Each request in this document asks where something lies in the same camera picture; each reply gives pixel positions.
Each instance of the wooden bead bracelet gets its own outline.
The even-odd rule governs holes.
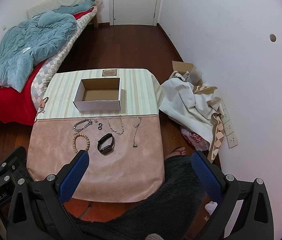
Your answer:
[[[78,153],[77,149],[76,149],[76,139],[78,137],[83,137],[85,138],[86,140],[86,148],[85,148],[85,151],[88,151],[90,149],[90,140],[89,138],[85,135],[85,134],[82,134],[82,133],[78,133],[76,135],[74,135],[74,138],[73,138],[73,149],[75,151],[75,153]]]

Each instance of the watch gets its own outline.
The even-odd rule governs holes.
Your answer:
[[[103,147],[102,149],[100,149],[102,143],[104,143],[106,140],[112,138],[112,142],[110,145]],[[107,153],[111,152],[113,150],[113,146],[114,146],[114,137],[113,134],[108,133],[106,135],[104,135],[99,141],[98,141],[98,151],[100,153],[102,153],[103,155],[106,155]]]

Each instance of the silver necklace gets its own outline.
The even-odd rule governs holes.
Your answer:
[[[84,122],[87,122],[87,124],[86,124],[83,128],[79,128],[79,129],[76,128],[79,124],[82,124],[82,123],[84,123]],[[82,120],[82,121],[80,121],[80,122],[77,122],[77,123],[73,126],[73,129],[76,131],[76,133],[75,133],[74,135],[80,133],[82,130],[84,130],[85,128],[87,128],[89,125],[92,125],[92,124],[93,124],[93,122],[91,121],[91,119],[88,119],[88,118],[86,118],[86,119],[84,119],[84,120]]]
[[[139,128],[139,126],[142,122],[142,117],[138,116],[137,119],[140,119],[140,122],[135,126],[136,130],[135,130],[135,134],[134,134],[134,138],[133,138],[133,148],[134,149],[138,147],[138,145],[135,143],[135,136],[136,136],[136,132],[138,131],[138,128]]]
[[[110,125],[110,119],[108,119],[108,126],[110,126],[110,129],[112,130],[112,132],[117,133],[118,135],[122,135],[124,133],[124,127],[123,127],[123,123],[122,123],[122,116],[120,116],[120,121],[121,121],[121,126],[122,126],[122,132],[118,132],[117,130],[114,130],[111,125]]]

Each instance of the wooden floor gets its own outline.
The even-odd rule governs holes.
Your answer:
[[[145,68],[152,72],[160,83],[172,73],[172,60],[177,55],[170,48],[158,27],[143,25],[117,25],[98,29],[86,28],[73,45],[58,72],[70,72],[97,68]],[[161,135],[164,154],[184,146],[187,154],[195,150],[181,136],[179,125],[160,113]],[[32,127],[17,123],[0,123],[0,161],[16,146],[28,149]],[[209,214],[204,203],[190,230],[194,236],[204,225]],[[88,206],[91,210],[83,217],[89,221],[108,221],[120,216],[135,203],[90,203],[72,199],[65,207],[75,216],[80,216]]]

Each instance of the blue gripper pad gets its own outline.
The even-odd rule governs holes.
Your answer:
[[[197,152],[192,154],[191,164],[210,199],[220,204],[223,199],[221,185]]]
[[[59,201],[62,205],[70,201],[88,166],[89,155],[84,151],[60,184]]]

